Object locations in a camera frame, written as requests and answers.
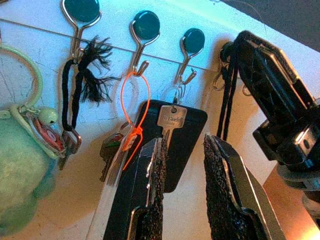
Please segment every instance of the keyring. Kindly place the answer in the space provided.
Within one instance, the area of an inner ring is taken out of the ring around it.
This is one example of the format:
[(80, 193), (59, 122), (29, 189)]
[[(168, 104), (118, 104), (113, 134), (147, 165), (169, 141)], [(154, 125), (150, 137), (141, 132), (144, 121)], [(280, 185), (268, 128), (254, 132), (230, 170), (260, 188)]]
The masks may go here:
[[(42, 75), (40, 73), (39, 68), (32, 61), (32, 59), (30, 57), (28, 57), (27, 55), (25, 55), (21, 51), (13, 48), (11, 46), (5, 45), (0, 42), (0, 50), (5, 50), (8, 53), (14, 54), (18, 58), (22, 58), (30, 66), (31, 71), (34, 73), (34, 76), (36, 78), (36, 83), (37, 83), (35, 91), (33, 92), (29, 101), (27, 101), (25, 104), (23, 104), (21, 106), (22, 111), (25, 111), (28, 108), (32, 108), (37, 103), (39, 98), (41, 97), (42, 90), (43, 90), (43, 78), (42, 78)], [(9, 111), (8, 109), (0, 111), (0, 119), (9, 118), (10, 114), (8, 116), (8, 111)]]

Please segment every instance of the black plastic card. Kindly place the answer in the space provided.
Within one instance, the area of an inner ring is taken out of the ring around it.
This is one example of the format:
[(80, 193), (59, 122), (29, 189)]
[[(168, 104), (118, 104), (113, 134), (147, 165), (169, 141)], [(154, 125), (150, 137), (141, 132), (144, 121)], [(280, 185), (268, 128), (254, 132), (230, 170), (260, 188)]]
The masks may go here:
[[(139, 115), (137, 116), (136, 123), (139, 123), (146, 109), (147, 103), (145, 102)], [(154, 138), (162, 137), (163, 128), (157, 125), (159, 112), (162, 106), (171, 106), (173, 103), (151, 100), (149, 109), (145, 120), (141, 127), (143, 129), (143, 142), (141, 146), (151, 141)], [(173, 131), (170, 146), (168, 150), (168, 161), (166, 163), (166, 181), (165, 193), (173, 192), (180, 180), (180, 177), (185, 169), (188, 159), (196, 145), (196, 142), (207, 122), (208, 115), (205, 111), (177, 105), (187, 109), (187, 114), (182, 128), (177, 128)], [(135, 149), (138, 141), (133, 144), (128, 155)]]

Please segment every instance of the wall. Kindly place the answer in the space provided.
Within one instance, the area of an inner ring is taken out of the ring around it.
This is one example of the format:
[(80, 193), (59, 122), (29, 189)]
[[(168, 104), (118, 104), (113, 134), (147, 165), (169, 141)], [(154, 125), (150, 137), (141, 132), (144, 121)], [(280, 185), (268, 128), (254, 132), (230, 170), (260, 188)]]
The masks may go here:
[[(160, 19), (160, 38), (147, 46), (143, 60), (150, 65), (145, 72), (151, 84), (153, 99), (172, 101), (175, 75), (183, 55), (179, 40), (186, 30), (197, 27), (203, 30), (206, 41), (203, 52), (191, 60), (190, 68), (197, 77), (187, 85), (184, 104), (205, 110), (209, 119), (203, 133), (217, 130), (222, 92), (212, 89), (212, 78), (217, 70), (217, 52), (237, 33), (247, 29), (282, 48), (315, 95), (319, 83), (320, 53), (265, 27), (260, 22), (220, 2), (209, 0), (109, 0), (100, 1), (102, 18), (95, 26), (85, 30), (84, 39), (99, 35), (110, 37), (113, 44), (112, 67), (102, 75), (124, 76), (136, 50), (129, 23), (140, 10), (151, 10)], [(44, 77), (44, 91), (39, 106), (49, 106), (61, 112), (62, 67), (69, 56), (73, 28), (55, 0), (9, 0), (0, 5), (2, 41), (24, 51), (40, 68)], [(32, 77), (28, 70), (13, 58), (0, 56), (0, 108), (12, 102), (23, 103), (30, 93)], [(147, 99), (145, 86), (133, 78), (126, 87), (125, 104), (132, 118), (139, 104)], [(252, 132), (265, 117), (251, 97), (241, 92), (241, 82), (234, 97), (229, 142), (242, 155), (247, 167), (264, 183), (274, 162), (268, 162), (254, 141)], [(77, 131), (83, 143), (76, 155), (70, 157), (63, 171), (57, 171), (55, 191), (39, 203), (38, 212), (23, 231), (6, 240), (62, 240), (85, 239), (97, 206), (103, 184), (99, 182), (104, 162), (99, 156), (103, 140), (114, 133), (124, 122), (120, 108), (121, 82), (110, 89), (113, 103), (97, 107), (84, 103), (80, 107)], [(203, 135), (200, 137), (184, 170), (175, 192), (165, 195), (164, 240), (210, 239), (206, 216), (205, 172)]]

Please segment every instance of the metal hook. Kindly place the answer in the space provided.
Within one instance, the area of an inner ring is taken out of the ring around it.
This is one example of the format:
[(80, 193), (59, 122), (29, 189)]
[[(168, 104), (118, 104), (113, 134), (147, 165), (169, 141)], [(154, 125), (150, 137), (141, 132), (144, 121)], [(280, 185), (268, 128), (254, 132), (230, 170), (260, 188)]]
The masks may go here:
[(159, 34), (157, 36), (152, 38), (150, 41), (142, 43), (140, 38), (137, 36), (137, 34), (135, 32), (135, 29), (134, 29), (135, 22), (136, 22), (136, 20), (133, 20), (130, 23), (130, 32), (131, 32), (131, 34), (133, 36), (133, 39), (138, 44), (138, 49), (135, 52), (134, 60), (133, 60), (133, 63), (132, 63), (132, 71), (136, 73), (135, 76), (140, 77), (144, 73), (146, 68), (149, 66), (149, 62), (148, 61), (143, 61), (141, 66), (140, 66), (140, 68), (139, 68), (139, 70), (138, 70), (138, 63), (139, 63), (140, 57), (142, 55), (142, 52), (144, 51), (145, 46), (148, 46), (149, 44), (152, 44), (154, 41), (156, 41), (159, 38), (160, 32), (159, 32)]
[(187, 65), (189, 63), (189, 61), (197, 56), (199, 53), (201, 53), (201, 51), (204, 49), (203, 47), (196, 53), (194, 54), (191, 54), (189, 55), (188, 52), (186, 51), (185, 49), (185, 46), (184, 46), (184, 40), (186, 39), (186, 36), (183, 36), (181, 39), (180, 39), (180, 47), (181, 47), (181, 50), (182, 50), (182, 53), (184, 55), (184, 61), (182, 63), (182, 65), (180, 66), (179, 68), (179, 71), (178, 71), (178, 74), (177, 74), (177, 81), (179, 84), (183, 84), (183, 85), (187, 85), (188, 83), (190, 83), (190, 81), (197, 75), (197, 71), (194, 70), (193, 68), (191, 68), (191, 71), (192, 73), (190, 73), (189, 77), (183, 81), (182, 78), (183, 78), (183, 75), (184, 75), (184, 72), (187, 68)]
[(215, 91), (220, 92), (221, 90), (223, 90), (225, 88), (225, 83), (221, 86), (218, 87), (218, 80), (220, 78), (220, 76), (222, 75), (222, 68), (225, 68), (229, 65), (229, 62), (223, 62), (221, 59), (221, 52), (223, 51), (224, 48), (221, 48), (219, 51), (219, 66), (218, 66), (218, 72), (216, 73), (216, 75), (213, 78), (213, 89)]
[(74, 37), (72, 39), (71, 57), (77, 63), (78, 60), (79, 60), (79, 56), (82, 55), (81, 52), (84, 51), (83, 48), (80, 48), (80, 42), (81, 42), (82, 33), (86, 28), (89, 28), (89, 27), (95, 25), (97, 22), (99, 22), (99, 20), (101, 19), (102, 13), (101, 13), (101, 11), (99, 11), (99, 15), (96, 17), (96, 19), (94, 19), (93, 21), (91, 21), (88, 24), (85, 24), (85, 25), (83, 25), (82, 27), (79, 28), (77, 23), (76, 23), (76, 21), (69, 15), (69, 13), (68, 13), (68, 11), (66, 9), (65, 1), (66, 0), (62, 0), (61, 1), (61, 8), (62, 8), (62, 11), (63, 11), (64, 15), (69, 20), (69, 22), (72, 23), (72, 25), (73, 25), (73, 27), (75, 29)]

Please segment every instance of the black strap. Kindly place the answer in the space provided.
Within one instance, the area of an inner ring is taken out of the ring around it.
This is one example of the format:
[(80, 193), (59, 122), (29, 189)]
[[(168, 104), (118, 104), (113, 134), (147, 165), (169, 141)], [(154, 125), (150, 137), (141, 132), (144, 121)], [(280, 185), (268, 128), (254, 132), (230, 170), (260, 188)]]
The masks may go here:
[(87, 68), (90, 63), (94, 64), (97, 60), (100, 64), (109, 70), (110, 61), (107, 59), (111, 55), (112, 47), (107, 43), (108, 38), (105, 38), (101, 42), (96, 42), (98, 37), (94, 37), (84, 49), (84, 53), (78, 63), (78, 73), (75, 76), (75, 90), (72, 99), (72, 120), (71, 125), (68, 124), (68, 108), (69, 108), (69, 93), (68, 93), (68, 81), (69, 72), (72, 65), (76, 64), (73, 59), (66, 62), (62, 72), (62, 126), (65, 131), (71, 131), (76, 128), (77, 117), (79, 113), (79, 103), (81, 93), (83, 93), (82, 101), (87, 98), (90, 101), (99, 102), (107, 101), (111, 102), (108, 94), (108, 81), (120, 80), (119, 77), (108, 76), (105, 78), (96, 78), (93, 73)]
[(221, 138), (223, 131), (223, 140), (227, 140), (229, 124), (231, 118), (233, 98), (237, 87), (237, 77), (238, 77), (238, 63), (237, 63), (237, 52), (234, 51), (230, 56), (230, 64), (228, 68), (222, 68), (222, 78), (224, 80), (224, 92), (223, 100), (221, 105), (221, 112), (217, 130), (217, 137)]
[(75, 64), (73, 59), (70, 59), (69, 61), (67, 61), (64, 65), (63, 72), (62, 72), (62, 98), (63, 98), (62, 126), (63, 126), (63, 129), (66, 131), (71, 131), (72, 128), (75, 128), (76, 124), (73, 125), (73, 122), (77, 122), (77, 119), (75, 119), (75, 121), (72, 121), (72, 126), (68, 124), (68, 108), (69, 108), (68, 81), (69, 81), (70, 68), (73, 64)]
[(75, 129), (77, 125), (77, 118), (79, 113), (80, 97), (82, 92), (82, 81), (85, 75), (91, 75), (91, 71), (87, 69), (90, 61), (88, 58), (84, 57), (81, 62), (78, 64), (78, 73), (75, 76), (75, 90), (72, 99), (72, 120), (71, 125), (68, 124), (68, 108), (69, 108), (69, 92), (68, 92), (68, 81), (69, 81), (69, 72), (72, 65), (75, 62), (73, 59), (70, 59), (66, 62), (62, 72), (62, 97), (63, 97), (63, 107), (62, 107), (62, 126), (66, 131), (71, 131), (72, 128)]

